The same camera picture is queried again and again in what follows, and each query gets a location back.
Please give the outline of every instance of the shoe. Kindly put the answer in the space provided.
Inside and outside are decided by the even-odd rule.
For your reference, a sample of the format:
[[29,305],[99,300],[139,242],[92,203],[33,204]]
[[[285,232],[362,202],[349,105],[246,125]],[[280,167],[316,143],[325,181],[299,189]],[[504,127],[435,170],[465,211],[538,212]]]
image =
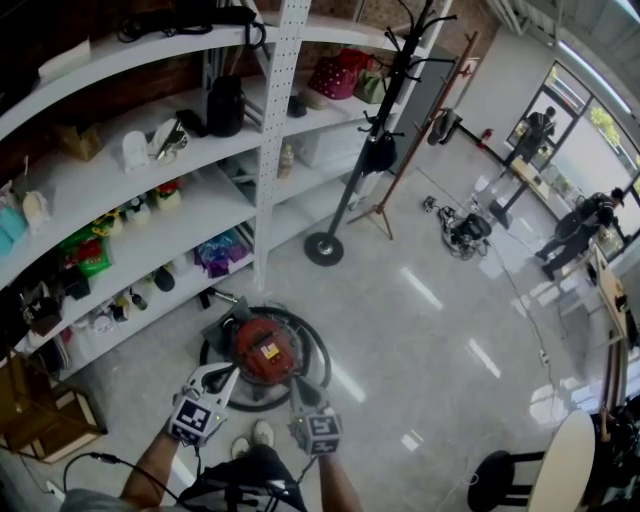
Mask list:
[[547,279],[549,281],[553,283],[556,280],[555,276],[553,275],[553,270],[549,268],[549,265],[542,265],[542,267],[540,268],[544,272],[544,275],[547,276]]
[[266,444],[273,448],[276,435],[266,420],[258,420],[251,431],[251,441],[255,444]]
[[247,453],[251,445],[246,437],[239,437],[231,444],[231,460],[241,459]]

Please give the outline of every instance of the black pole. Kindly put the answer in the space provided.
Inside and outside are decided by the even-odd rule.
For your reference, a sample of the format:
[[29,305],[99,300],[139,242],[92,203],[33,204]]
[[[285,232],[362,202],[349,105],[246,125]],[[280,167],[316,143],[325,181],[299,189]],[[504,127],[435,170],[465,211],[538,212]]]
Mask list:
[[[400,95],[402,86],[407,79],[407,70],[411,65],[411,58],[418,47],[418,43],[420,42],[424,31],[439,21],[456,19],[455,16],[447,16],[446,18],[436,18],[425,23],[432,4],[433,0],[426,1],[425,6],[418,17],[418,21],[415,26],[412,27],[407,39],[405,40],[404,47],[401,51],[396,53],[389,73],[391,76],[391,82],[382,100],[382,105],[380,105],[378,115],[373,119],[371,129],[367,135],[367,140],[360,151],[360,156],[358,157],[356,166],[351,172],[351,176],[349,177],[347,186],[342,194],[342,198],[340,199],[338,209],[333,216],[329,230],[326,233],[313,233],[312,235],[309,235],[304,242],[304,250],[307,257],[317,265],[321,265],[323,267],[333,266],[339,263],[344,256],[344,247],[340,240],[335,236],[335,233],[340,221],[342,220],[344,212],[347,209],[351,195],[358,184],[358,180],[363,174],[368,174],[369,154],[378,139],[380,131],[382,130],[384,132],[384,126],[391,114],[391,109],[393,108],[396,99]],[[387,29],[385,35],[394,42],[395,38],[391,33],[391,29]]]

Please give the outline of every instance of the black shoe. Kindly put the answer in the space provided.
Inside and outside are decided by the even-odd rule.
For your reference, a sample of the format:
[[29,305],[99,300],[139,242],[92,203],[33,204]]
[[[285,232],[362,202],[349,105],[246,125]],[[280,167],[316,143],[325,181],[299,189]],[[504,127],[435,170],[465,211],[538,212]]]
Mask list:
[[549,281],[551,281],[553,283],[556,280],[556,278],[553,275],[553,270],[551,270],[549,268],[549,265],[542,265],[542,267],[540,267],[540,268],[544,272],[544,275],[547,276],[547,279]]

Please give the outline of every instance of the oval tabletop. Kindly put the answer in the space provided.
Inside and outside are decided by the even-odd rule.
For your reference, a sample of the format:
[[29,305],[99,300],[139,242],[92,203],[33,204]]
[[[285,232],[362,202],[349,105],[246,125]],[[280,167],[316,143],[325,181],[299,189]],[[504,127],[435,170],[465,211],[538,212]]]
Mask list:
[[595,453],[593,422],[584,411],[564,420],[542,459],[528,512],[574,512],[587,488]]

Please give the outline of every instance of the black cap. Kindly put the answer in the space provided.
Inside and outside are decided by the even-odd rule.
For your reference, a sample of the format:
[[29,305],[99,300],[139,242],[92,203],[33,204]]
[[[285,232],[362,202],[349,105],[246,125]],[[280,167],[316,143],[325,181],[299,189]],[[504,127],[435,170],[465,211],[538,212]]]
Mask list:
[[618,201],[620,201],[620,204],[622,206],[624,206],[624,192],[622,191],[622,189],[620,187],[616,187],[611,191],[611,198],[612,199],[617,199]]

